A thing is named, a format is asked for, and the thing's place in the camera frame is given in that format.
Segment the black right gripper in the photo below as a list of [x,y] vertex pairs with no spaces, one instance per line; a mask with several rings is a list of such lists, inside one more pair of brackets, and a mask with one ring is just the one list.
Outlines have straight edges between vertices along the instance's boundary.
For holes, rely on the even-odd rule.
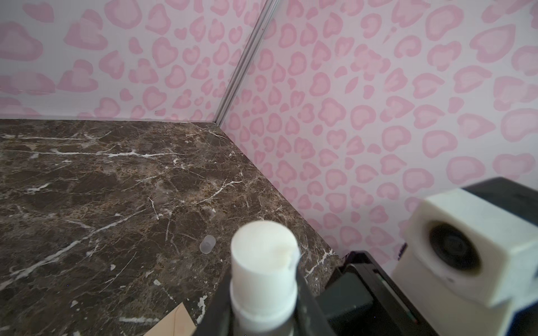
[[346,256],[317,303],[337,335],[437,334],[365,251]]

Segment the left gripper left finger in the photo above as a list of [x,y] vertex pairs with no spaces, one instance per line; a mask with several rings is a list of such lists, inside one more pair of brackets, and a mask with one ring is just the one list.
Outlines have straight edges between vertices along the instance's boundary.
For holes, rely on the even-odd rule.
[[230,285],[231,268],[228,268],[193,336],[228,336],[233,334]]

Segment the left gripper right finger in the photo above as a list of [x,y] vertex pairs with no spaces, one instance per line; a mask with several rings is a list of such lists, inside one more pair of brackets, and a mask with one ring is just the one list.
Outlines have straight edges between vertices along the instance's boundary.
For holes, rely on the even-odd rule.
[[299,336],[335,336],[332,327],[324,316],[316,299],[310,291],[304,276],[296,270],[297,301],[294,311],[294,335]]

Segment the peach paper envelope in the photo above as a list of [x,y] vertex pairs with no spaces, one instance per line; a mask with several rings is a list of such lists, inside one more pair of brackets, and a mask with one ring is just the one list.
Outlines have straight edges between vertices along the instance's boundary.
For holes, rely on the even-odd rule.
[[195,330],[195,323],[182,302],[144,336],[191,336]]

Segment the clear glue stick cap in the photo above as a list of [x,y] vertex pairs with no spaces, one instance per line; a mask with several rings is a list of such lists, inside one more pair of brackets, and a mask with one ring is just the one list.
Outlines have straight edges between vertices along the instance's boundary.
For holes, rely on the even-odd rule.
[[206,235],[203,238],[202,242],[200,242],[200,246],[199,246],[200,252],[205,255],[211,253],[216,243],[217,243],[217,240],[214,236]]

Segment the white glue stick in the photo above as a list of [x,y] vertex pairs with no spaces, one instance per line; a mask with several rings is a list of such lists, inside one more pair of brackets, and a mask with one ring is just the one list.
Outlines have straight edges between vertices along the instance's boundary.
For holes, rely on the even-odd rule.
[[273,221],[242,226],[231,240],[234,335],[293,335],[301,257],[293,232]]

